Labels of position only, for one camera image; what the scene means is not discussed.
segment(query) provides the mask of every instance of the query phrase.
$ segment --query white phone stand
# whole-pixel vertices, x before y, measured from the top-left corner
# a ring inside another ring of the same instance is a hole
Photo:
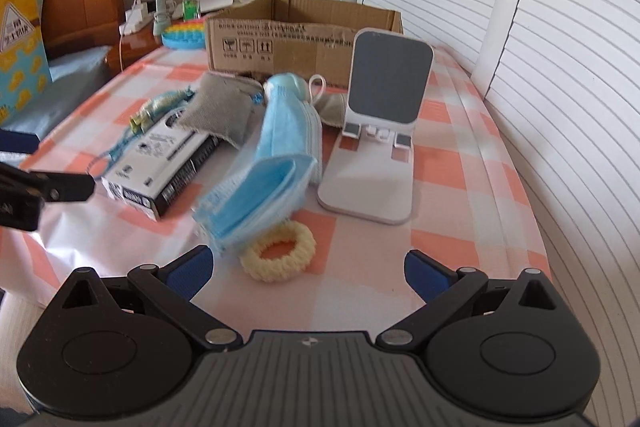
[[[432,62],[426,42],[371,28],[357,33],[344,126],[318,187],[322,206],[390,225],[410,217],[412,136]]]

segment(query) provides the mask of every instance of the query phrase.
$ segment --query blue face mask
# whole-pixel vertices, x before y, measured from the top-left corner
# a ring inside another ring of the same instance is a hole
[[[302,206],[315,166],[308,155],[265,158],[216,185],[193,214],[211,249],[241,247],[287,219]]]
[[[285,86],[273,86],[264,113],[264,122],[255,158],[306,154],[316,160],[311,183],[322,175],[322,122],[318,112]]]

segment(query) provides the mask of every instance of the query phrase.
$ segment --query nightstand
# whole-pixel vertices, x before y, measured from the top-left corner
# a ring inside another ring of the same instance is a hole
[[[162,39],[154,36],[154,24],[150,22],[138,33],[133,33],[122,38],[122,65],[124,68],[132,65],[136,60],[151,53],[162,46]],[[120,54],[116,44],[104,57],[111,74],[120,73]]]

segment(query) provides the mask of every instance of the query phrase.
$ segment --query open cardboard box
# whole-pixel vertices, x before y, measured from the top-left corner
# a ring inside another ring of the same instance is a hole
[[[206,19],[209,68],[266,75],[322,74],[347,88],[353,38],[363,28],[402,33],[398,12],[332,0],[254,0]]]

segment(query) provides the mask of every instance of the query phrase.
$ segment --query pink and white checkered tablecloth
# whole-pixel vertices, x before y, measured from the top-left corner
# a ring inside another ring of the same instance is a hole
[[[196,87],[206,64],[204,50],[156,50],[81,105],[22,167],[84,172],[145,100]],[[324,131],[325,162],[337,135]],[[528,266],[549,273],[527,195],[497,127],[467,74],[442,50],[436,50],[414,144],[414,208],[407,223],[390,227],[334,214],[309,188],[304,208],[294,215],[318,242],[306,273],[286,283],[260,283],[235,257],[217,259],[212,279],[193,302],[245,337],[254,328],[376,335],[422,304],[402,273],[412,248],[494,278],[515,278]],[[142,263],[168,263],[198,243],[191,205],[225,176],[236,154],[226,144],[219,147],[159,223],[108,199],[99,187],[88,203],[48,205],[38,232],[0,230],[0,287],[45,305],[76,267],[93,266],[110,277]]]

